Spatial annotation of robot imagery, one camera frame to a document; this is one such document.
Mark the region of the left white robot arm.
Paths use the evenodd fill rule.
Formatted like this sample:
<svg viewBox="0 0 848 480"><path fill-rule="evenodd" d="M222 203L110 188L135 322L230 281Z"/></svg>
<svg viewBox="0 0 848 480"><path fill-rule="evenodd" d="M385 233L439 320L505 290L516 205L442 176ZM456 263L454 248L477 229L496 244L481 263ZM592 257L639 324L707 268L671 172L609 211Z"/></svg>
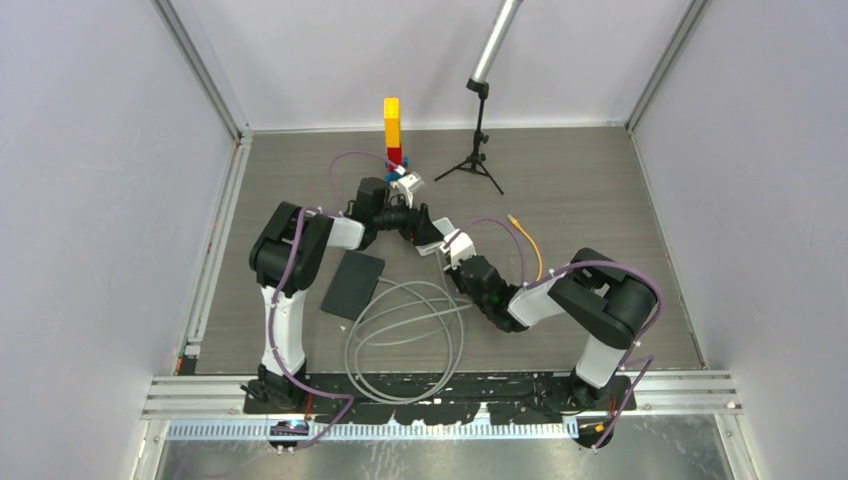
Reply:
<svg viewBox="0 0 848 480"><path fill-rule="evenodd" d="M366 177L337 216L310 213L289 202L277 206L248 259L264 299L266 342L258 378L245 387L247 393L284 414L305 405L303 313L325 251L362 251L380 231L396 231L417 247L441 242L443 234L431 221L428 206L413 204L413 193L423 185L416 173L389 183Z"/></svg>

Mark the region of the dark grey foam pad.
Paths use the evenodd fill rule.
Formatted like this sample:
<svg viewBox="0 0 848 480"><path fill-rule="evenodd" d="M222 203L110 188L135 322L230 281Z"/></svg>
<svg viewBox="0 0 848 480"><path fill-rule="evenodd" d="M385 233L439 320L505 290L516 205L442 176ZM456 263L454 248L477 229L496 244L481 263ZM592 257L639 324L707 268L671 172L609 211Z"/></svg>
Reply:
<svg viewBox="0 0 848 480"><path fill-rule="evenodd" d="M357 251L346 251L333 275L320 309L355 321L371 302L386 262Z"/></svg>

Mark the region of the white network switch box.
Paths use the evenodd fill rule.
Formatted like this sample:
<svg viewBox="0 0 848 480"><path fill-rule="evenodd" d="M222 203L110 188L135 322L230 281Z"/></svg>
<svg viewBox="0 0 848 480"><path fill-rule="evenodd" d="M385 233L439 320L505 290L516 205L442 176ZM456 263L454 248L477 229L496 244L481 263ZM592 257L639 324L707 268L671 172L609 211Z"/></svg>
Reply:
<svg viewBox="0 0 848 480"><path fill-rule="evenodd" d="M448 217L437 219L433 222L433 224L439 232L439 237L434 242L416 247L418 254L422 257L437 252L440 249L440 246L444 243L445 238L456 230L456 227Z"/></svg>

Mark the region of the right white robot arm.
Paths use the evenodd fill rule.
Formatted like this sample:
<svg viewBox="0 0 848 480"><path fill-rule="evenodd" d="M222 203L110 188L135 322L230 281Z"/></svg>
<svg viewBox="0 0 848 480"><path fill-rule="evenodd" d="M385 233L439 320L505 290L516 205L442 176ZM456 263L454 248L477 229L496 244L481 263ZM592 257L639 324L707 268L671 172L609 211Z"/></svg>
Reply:
<svg viewBox="0 0 848 480"><path fill-rule="evenodd" d="M653 280L590 248L523 286L507 283L482 255L444 256L446 274L458 291L498 329L523 332L559 315L584 328L589 338L566 387L584 410L596 410L610 398L611 379L663 308Z"/></svg>

